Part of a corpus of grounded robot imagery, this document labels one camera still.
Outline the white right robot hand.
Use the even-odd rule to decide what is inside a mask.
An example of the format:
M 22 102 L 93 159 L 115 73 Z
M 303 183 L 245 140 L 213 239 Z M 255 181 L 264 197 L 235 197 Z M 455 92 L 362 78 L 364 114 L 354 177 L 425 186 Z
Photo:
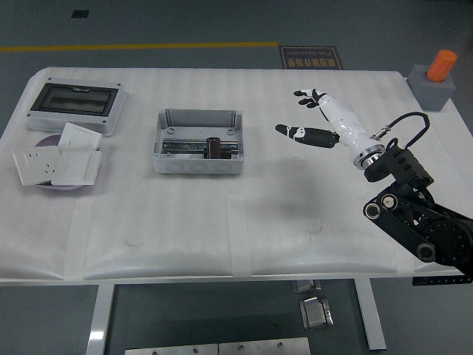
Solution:
M 333 128 L 330 130 L 294 127 L 278 124 L 275 130 L 290 139 L 308 146 L 331 149 L 342 143 L 350 151 L 350 159 L 358 169 L 366 169 L 370 160 L 379 158 L 385 148 L 371 138 L 361 119 L 351 106 L 317 89 L 294 92 L 299 104 L 309 109 L 318 108 Z

